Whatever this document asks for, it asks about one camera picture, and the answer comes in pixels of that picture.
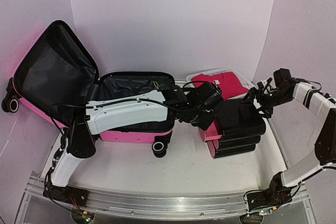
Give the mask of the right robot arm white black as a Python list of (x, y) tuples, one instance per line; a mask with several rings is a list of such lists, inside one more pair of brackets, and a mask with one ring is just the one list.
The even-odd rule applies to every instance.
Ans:
[(314, 115), (321, 125), (318, 135), (311, 134), (314, 140), (312, 150), (298, 163), (275, 174), (264, 190), (245, 193), (249, 210), (266, 207), (279, 207), (291, 202), (300, 186), (309, 178), (324, 169), (334, 169), (335, 164), (335, 98), (321, 92), (314, 81), (292, 77), (289, 69), (280, 68), (274, 76), (261, 81), (251, 88), (242, 99), (243, 104), (257, 102), (261, 116), (270, 119), (274, 107), (297, 101)]

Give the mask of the pink and black drawer organizer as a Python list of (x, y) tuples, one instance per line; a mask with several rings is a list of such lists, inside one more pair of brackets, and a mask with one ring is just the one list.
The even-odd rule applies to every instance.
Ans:
[(221, 158), (254, 151), (266, 132), (266, 123), (252, 103), (235, 98), (224, 101), (206, 131), (198, 130), (211, 157)]

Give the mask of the white perforated plastic basket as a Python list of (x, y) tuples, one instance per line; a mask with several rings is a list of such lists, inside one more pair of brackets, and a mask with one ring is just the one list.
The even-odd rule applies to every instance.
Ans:
[(224, 91), (239, 91), (242, 93), (246, 93), (250, 88), (254, 87), (251, 81), (229, 67), (191, 74), (186, 77), (186, 80), (188, 82), (210, 81), (221, 87)]

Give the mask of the red garment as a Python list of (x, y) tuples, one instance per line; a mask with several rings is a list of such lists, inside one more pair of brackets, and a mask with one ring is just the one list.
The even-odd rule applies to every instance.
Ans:
[(221, 89), (224, 100), (248, 93), (249, 91), (249, 89), (243, 87), (242, 83), (233, 72), (219, 73), (212, 76), (199, 74), (198, 76), (193, 77), (192, 81), (196, 87), (201, 85), (201, 81), (213, 83)]

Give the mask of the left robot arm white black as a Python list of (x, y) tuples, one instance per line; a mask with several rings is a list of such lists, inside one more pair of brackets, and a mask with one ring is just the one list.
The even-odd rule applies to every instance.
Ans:
[(70, 197), (70, 177), (85, 159), (96, 153), (95, 136), (124, 126), (178, 120), (207, 130), (223, 106), (222, 91), (215, 84), (202, 81), (199, 87), (173, 85), (132, 97), (88, 101), (75, 105), (67, 134), (45, 176), (44, 190), (59, 201)]

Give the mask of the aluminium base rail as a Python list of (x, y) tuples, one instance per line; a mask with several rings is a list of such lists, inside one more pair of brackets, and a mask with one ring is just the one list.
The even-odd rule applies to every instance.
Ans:
[(16, 222), (22, 222), (33, 207), (34, 198), (42, 200), (44, 215), (63, 210), (86, 210), (119, 217), (138, 219), (189, 220), (220, 219), (229, 216), (271, 214), (278, 206), (255, 207), (251, 195), (224, 194), (199, 196), (137, 195), (68, 186), (44, 193), (44, 179), (31, 174), (26, 185)]

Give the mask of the pink hard-shell kids suitcase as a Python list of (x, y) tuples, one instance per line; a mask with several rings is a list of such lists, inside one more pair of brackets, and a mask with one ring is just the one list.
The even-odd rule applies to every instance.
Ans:
[[(112, 72), (99, 75), (96, 62), (63, 21), (51, 23), (32, 45), (9, 79), (2, 100), (5, 112), (24, 104), (69, 131), (75, 105), (131, 97), (154, 90), (153, 81), (171, 87), (174, 78), (164, 72)], [(156, 157), (166, 154), (173, 120), (148, 122), (107, 130), (97, 139), (150, 143)]]

